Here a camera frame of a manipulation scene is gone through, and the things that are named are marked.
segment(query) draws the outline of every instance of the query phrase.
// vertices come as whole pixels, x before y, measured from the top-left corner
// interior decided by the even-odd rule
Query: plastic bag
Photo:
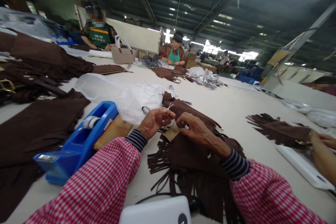
[[[150,109],[162,107],[162,94],[167,91],[175,96],[175,92],[160,85],[146,81],[136,84],[121,82],[113,76],[87,73],[75,83],[75,90],[81,92],[93,103],[112,101],[116,104],[121,118],[133,125],[139,125],[145,118],[141,110],[143,106]]]

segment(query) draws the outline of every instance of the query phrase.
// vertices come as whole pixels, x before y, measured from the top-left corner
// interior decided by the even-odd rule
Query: plaid shirt
[[[118,224],[127,185],[137,173],[146,143],[137,130],[126,139],[115,138],[25,223]],[[220,165],[232,179],[233,197],[246,223],[327,223],[303,205],[288,182],[271,168],[247,161],[235,151]]]

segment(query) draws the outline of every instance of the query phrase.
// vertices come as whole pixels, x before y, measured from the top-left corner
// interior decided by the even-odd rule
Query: bag handle
[[[132,50],[131,46],[126,41],[126,39],[122,38],[121,36],[118,36],[117,44],[116,44],[117,48],[119,49],[119,52],[121,53],[120,40],[123,40],[125,42],[125,44],[127,45],[128,49],[131,51],[131,54],[133,54],[133,50]]]

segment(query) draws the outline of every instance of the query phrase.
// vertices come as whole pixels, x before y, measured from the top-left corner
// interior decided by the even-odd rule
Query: teal apron
[[[180,61],[180,48],[178,48],[177,55],[175,55],[173,54],[173,46],[171,46],[171,52],[168,59],[173,63]]]
[[[96,47],[105,49],[107,44],[111,43],[108,30],[107,26],[101,28],[92,27],[89,34],[89,40]]]

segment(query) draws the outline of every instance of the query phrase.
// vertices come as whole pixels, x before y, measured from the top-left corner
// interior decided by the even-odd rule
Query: cardboard box
[[[186,69],[190,69],[190,68],[192,68],[192,67],[195,67],[195,66],[197,66],[197,62],[196,61],[190,61],[190,60],[188,60],[187,61],[187,65],[186,65]]]
[[[189,53],[187,59],[190,61],[195,61],[196,56],[197,56],[196,54]]]
[[[209,69],[209,64],[197,62],[197,65],[203,68],[204,71]]]

